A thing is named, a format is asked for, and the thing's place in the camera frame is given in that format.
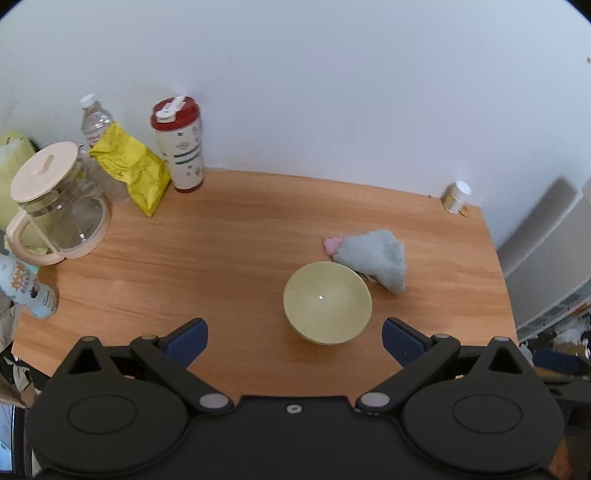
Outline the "red lid travel tumbler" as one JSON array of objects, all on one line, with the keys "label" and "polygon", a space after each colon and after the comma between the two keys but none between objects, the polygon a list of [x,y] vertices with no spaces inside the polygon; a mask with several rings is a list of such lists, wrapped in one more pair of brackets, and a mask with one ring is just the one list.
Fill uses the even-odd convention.
[{"label": "red lid travel tumbler", "polygon": [[173,187],[187,193],[204,182],[200,110],[189,96],[160,101],[152,109],[152,129]]}]

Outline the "yellow crumpled snack bag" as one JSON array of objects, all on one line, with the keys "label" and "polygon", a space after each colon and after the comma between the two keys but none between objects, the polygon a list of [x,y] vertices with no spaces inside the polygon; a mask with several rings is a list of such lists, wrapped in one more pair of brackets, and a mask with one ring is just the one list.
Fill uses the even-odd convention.
[{"label": "yellow crumpled snack bag", "polygon": [[90,156],[113,179],[125,184],[132,201],[152,217],[171,181],[166,163],[113,122],[90,149]]}]

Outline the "white cabinet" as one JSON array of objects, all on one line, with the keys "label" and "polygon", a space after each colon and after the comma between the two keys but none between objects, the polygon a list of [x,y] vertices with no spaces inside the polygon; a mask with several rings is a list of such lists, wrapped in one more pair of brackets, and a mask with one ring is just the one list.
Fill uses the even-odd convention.
[{"label": "white cabinet", "polygon": [[590,305],[590,183],[556,180],[498,251],[518,338]]}]

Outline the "small white gold jar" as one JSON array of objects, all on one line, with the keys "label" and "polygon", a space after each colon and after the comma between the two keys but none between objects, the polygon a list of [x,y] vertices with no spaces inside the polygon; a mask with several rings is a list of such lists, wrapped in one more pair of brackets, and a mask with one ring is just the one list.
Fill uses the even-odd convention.
[{"label": "small white gold jar", "polygon": [[450,184],[444,192],[443,207],[449,213],[458,214],[471,195],[471,187],[466,182],[458,180]]}]

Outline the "pale green bowl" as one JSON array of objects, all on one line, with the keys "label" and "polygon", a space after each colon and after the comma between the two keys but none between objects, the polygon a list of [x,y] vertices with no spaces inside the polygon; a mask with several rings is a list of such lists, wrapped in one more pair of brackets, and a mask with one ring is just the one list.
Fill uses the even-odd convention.
[{"label": "pale green bowl", "polygon": [[373,299],[363,279],[346,266],[318,261],[287,280],[283,311],[305,340],[339,345],[358,337],[370,323]]}]

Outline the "glass pitcher cream lid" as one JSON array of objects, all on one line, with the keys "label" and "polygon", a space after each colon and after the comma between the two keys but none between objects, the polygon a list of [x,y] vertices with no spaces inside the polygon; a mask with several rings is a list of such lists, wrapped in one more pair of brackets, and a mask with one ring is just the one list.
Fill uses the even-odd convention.
[{"label": "glass pitcher cream lid", "polygon": [[110,208],[73,142],[35,153],[15,174],[10,195],[18,212],[6,236],[11,251],[29,264],[81,258],[106,236]]}]

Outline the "small white spray bottle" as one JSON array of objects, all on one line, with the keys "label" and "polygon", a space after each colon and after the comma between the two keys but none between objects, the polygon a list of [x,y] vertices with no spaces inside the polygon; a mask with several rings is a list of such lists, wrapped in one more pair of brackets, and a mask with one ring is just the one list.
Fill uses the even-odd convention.
[{"label": "small white spray bottle", "polygon": [[54,290],[39,282],[25,263],[7,255],[1,256],[1,289],[36,318],[48,319],[56,312],[58,298]]}]

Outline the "clear plastic water bottle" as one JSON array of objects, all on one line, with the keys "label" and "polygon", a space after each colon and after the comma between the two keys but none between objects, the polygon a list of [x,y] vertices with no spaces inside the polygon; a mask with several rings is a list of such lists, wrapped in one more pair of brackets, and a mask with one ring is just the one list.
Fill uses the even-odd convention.
[{"label": "clear plastic water bottle", "polygon": [[[95,93],[83,96],[79,103],[82,108],[81,132],[90,150],[104,136],[113,123],[113,118],[111,113],[102,106]],[[111,203],[118,204],[129,198],[126,185],[112,178],[89,153],[83,156],[83,160],[89,167],[95,183]]]}]

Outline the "grey fluffy cloth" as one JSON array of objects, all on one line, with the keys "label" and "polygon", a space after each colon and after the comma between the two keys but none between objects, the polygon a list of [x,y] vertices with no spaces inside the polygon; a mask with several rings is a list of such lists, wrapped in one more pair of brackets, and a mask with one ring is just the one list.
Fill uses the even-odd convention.
[{"label": "grey fluffy cloth", "polygon": [[381,284],[393,294],[406,289],[406,250],[394,234],[385,229],[356,236],[332,236],[322,240],[332,261]]}]

